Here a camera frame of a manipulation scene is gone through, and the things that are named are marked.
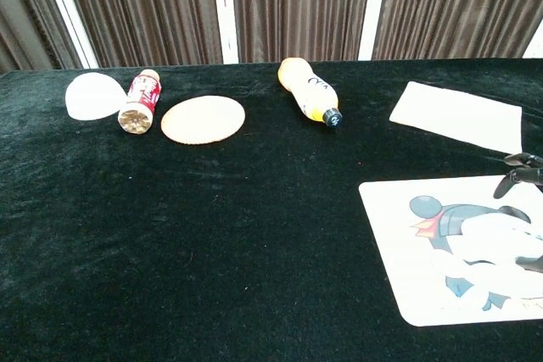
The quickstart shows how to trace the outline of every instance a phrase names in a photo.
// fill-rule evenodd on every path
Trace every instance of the bottle bottom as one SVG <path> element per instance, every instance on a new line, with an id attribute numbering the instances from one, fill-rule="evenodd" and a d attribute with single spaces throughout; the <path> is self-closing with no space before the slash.
<path id="1" fill-rule="evenodd" d="M 128 133 L 141 135 L 151 127 L 152 122 L 152 118 L 137 109 L 129 109 L 119 113 L 119 125 Z"/>

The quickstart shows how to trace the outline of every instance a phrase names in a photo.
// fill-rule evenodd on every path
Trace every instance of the table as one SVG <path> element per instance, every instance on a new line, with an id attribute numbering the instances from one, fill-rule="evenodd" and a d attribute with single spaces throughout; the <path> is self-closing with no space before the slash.
<path id="1" fill-rule="evenodd" d="M 85 71 L 0 77 L 0 359 L 541 360 L 541 321 L 404 322 L 358 186 L 509 170 L 389 122 L 408 81 L 522 106 L 524 149 L 543 153 L 543 60 L 312 66 L 339 95 L 336 131 L 303 116 L 278 64 L 154 67 L 142 136 L 67 115 Z M 96 71 L 127 89 L 140 70 Z M 169 108 L 208 94 L 245 107 L 236 135 L 162 134 Z"/>

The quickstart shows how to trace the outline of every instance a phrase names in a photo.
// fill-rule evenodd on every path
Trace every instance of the bottle cap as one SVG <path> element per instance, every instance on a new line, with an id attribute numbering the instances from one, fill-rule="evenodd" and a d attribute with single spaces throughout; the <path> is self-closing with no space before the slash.
<path id="1" fill-rule="evenodd" d="M 324 120 L 324 123 L 328 127 L 338 127 L 342 119 L 343 115 L 336 108 L 327 110 L 322 116 L 322 120 Z"/>

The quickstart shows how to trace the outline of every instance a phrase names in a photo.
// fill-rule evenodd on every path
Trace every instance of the brown curtain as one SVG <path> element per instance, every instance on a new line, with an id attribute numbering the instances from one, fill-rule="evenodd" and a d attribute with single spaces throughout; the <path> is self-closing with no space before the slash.
<path id="1" fill-rule="evenodd" d="M 543 0 L 383 0 L 373 57 L 520 58 Z"/>
<path id="2" fill-rule="evenodd" d="M 222 62 L 215 0 L 75 0 L 100 66 Z"/>
<path id="3" fill-rule="evenodd" d="M 234 0 L 240 61 L 357 59 L 366 0 Z"/>
<path id="4" fill-rule="evenodd" d="M 0 0 L 0 73 L 80 67 L 54 0 Z"/>

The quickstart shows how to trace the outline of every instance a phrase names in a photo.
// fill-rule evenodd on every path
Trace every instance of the mouse pad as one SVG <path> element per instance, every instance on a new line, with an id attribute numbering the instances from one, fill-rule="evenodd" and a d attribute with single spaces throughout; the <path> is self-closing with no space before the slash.
<path id="1" fill-rule="evenodd" d="M 503 175 L 365 182 L 362 202 L 414 326 L 543 318 L 543 194 Z"/>

